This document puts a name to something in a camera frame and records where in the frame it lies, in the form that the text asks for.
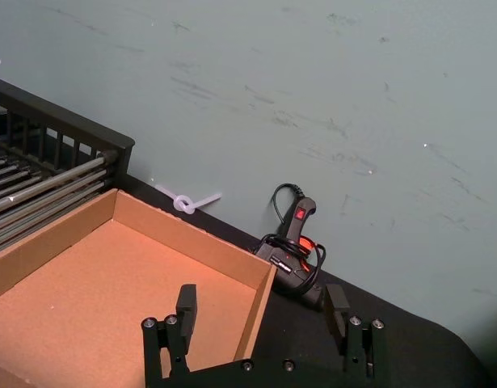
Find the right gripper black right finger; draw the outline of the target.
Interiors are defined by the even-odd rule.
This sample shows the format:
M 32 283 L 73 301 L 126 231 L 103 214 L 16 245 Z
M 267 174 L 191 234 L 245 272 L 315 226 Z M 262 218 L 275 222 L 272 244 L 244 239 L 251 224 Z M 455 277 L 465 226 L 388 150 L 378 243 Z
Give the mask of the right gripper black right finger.
M 334 337 L 343 372 L 348 379 L 386 378 L 385 324 L 365 320 L 352 312 L 341 285 L 329 284 L 324 292 L 324 314 Z

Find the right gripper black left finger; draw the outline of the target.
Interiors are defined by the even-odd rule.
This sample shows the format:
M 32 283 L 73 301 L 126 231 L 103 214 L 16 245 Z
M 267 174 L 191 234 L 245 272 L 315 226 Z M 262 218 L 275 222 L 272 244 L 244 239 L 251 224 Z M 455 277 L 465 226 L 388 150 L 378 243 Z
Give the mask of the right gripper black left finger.
M 162 380 L 161 350 L 166 348 L 171 362 L 170 375 L 189 372 L 186 356 L 197 317 L 195 284 L 182 285 L 175 312 L 162 321 L 148 317 L 141 322 L 145 380 Z

